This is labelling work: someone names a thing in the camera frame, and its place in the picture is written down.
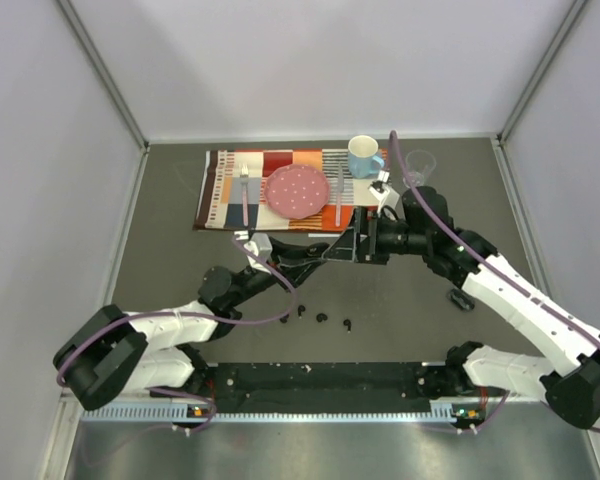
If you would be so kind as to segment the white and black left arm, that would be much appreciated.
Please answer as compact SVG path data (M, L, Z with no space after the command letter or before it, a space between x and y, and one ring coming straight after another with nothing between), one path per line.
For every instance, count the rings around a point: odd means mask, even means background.
M239 272L208 270L197 299L150 312L124 312L114 304L98 309L55 354L57 383L87 411L142 390L200 394L207 374L193 344L222 338L238 325L259 326L290 315L298 286L324 264L329 248L325 242L291 245L246 231L232 242L247 266ZM267 319L244 319L237 306L274 285L290 294L289 306Z

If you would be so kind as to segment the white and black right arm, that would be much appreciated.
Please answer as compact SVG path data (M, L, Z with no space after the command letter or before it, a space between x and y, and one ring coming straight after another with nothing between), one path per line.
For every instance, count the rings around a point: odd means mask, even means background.
M480 386L543 401L568 424L589 430L600 418L600 330L526 281L489 241L457 228L446 199L432 187L402 197L404 216L388 208L355 209L323 255L326 261L384 265L391 255L415 255L436 275L477 300L530 341L539 356L466 342L447 354L446 380L467 396Z

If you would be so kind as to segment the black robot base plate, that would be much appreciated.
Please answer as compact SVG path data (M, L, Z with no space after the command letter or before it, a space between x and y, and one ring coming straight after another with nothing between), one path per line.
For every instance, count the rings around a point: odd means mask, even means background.
M478 393L459 369L419 362L221 363L205 386L220 412L249 414L420 413Z

